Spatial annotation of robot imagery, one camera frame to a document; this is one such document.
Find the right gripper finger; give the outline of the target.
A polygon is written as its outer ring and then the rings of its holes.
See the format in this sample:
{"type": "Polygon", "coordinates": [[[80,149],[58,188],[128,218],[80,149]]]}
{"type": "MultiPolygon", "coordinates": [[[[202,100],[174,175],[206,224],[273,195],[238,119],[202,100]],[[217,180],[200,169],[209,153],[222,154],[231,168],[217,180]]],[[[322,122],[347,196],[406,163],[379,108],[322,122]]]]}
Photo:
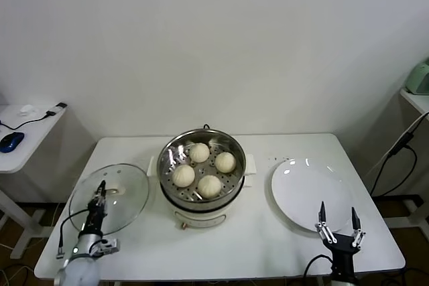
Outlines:
{"type": "Polygon", "coordinates": [[[336,244],[337,239],[326,223],[326,207],[324,202],[321,202],[318,212],[318,222],[315,224],[316,231],[323,242],[328,244],[336,244]]]}
{"type": "Polygon", "coordinates": [[[361,220],[354,207],[351,208],[351,222],[353,233],[351,235],[350,247],[353,250],[360,250],[361,243],[365,237],[365,232],[361,226],[361,220]]]}

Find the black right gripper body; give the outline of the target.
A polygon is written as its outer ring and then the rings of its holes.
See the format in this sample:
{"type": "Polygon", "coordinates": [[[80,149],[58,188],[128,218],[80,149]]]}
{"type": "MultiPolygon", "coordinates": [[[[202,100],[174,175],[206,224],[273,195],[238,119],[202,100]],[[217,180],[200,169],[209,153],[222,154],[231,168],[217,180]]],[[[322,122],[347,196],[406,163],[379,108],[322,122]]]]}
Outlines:
{"type": "Polygon", "coordinates": [[[353,246],[354,238],[334,233],[336,242],[327,242],[326,247],[332,254],[331,281],[332,285],[357,285],[353,256],[357,247],[353,246]]]}

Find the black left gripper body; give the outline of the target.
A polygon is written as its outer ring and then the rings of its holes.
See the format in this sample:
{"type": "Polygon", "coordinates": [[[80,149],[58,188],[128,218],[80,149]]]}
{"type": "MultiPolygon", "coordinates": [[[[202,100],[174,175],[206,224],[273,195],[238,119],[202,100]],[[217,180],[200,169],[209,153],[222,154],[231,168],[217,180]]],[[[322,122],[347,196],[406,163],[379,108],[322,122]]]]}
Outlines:
{"type": "Polygon", "coordinates": [[[106,213],[104,200],[91,200],[87,206],[88,215],[80,234],[103,234],[102,225],[106,213]]]}

